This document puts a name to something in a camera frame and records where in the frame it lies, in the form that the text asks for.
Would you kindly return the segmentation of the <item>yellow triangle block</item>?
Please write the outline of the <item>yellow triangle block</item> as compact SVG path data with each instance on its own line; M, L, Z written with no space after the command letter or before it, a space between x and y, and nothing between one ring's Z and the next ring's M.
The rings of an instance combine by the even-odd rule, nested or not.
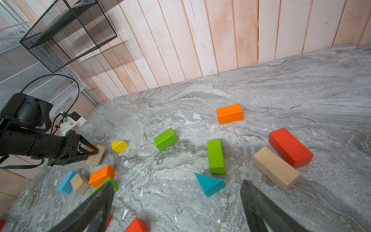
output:
M125 148L128 147L128 144L125 141L112 141L111 142L112 150L119 154L122 152Z

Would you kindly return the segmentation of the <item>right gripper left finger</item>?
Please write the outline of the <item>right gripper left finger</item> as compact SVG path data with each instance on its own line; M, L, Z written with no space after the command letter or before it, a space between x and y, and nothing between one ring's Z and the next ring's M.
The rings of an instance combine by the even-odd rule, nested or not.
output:
M114 186L106 182L51 232L104 232L114 199Z

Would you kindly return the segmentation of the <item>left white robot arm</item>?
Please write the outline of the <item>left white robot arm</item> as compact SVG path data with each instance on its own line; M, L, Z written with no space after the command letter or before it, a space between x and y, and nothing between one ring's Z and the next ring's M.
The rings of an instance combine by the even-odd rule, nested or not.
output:
M97 155L99 149L70 130L65 136L48 133L53 104L16 93L1 111L1 162L10 155L27 156L49 166L67 165Z

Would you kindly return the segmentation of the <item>long natural wood block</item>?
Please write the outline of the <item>long natural wood block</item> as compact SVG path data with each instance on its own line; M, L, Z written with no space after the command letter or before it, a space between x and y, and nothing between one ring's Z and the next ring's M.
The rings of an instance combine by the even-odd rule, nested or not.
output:
M87 160L84 160L84 163L90 167L98 166L105 152L105 148L103 146L97 145L97 144L93 144L93 145L99 149L99 152L96 155L89 156Z

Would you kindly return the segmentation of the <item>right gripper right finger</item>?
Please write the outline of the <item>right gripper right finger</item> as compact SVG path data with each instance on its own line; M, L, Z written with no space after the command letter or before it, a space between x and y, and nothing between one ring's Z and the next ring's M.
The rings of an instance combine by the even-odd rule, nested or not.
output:
M274 232L307 232L249 180L240 189L241 200L250 231L266 232L267 226Z

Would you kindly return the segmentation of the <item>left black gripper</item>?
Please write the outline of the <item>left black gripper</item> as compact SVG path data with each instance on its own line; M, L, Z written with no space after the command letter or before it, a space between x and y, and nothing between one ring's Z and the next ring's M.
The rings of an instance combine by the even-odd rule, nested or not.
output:
M97 147L72 130L65 137L38 134L31 143L27 155L33 159L49 159L48 165L53 166L84 161L98 152Z

